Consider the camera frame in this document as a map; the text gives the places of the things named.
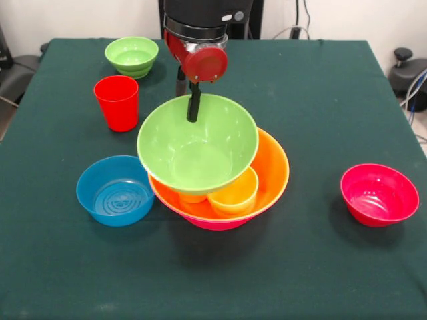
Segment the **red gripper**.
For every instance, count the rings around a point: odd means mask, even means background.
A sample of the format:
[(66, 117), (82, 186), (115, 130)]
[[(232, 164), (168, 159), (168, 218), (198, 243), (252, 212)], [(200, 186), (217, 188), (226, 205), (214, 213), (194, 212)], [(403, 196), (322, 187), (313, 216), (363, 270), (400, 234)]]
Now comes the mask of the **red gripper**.
[(175, 84), (177, 97), (186, 95), (187, 78), (191, 97), (188, 101), (187, 120), (197, 121), (201, 101), (200, 82), (214, 82), (221, 78), (228, 67), (225, 52), (228, 35), (220, 40), (195, 43), (180, 39), (168, 30), (164, 31), (166, 45), (173, 57), (180, 63)]

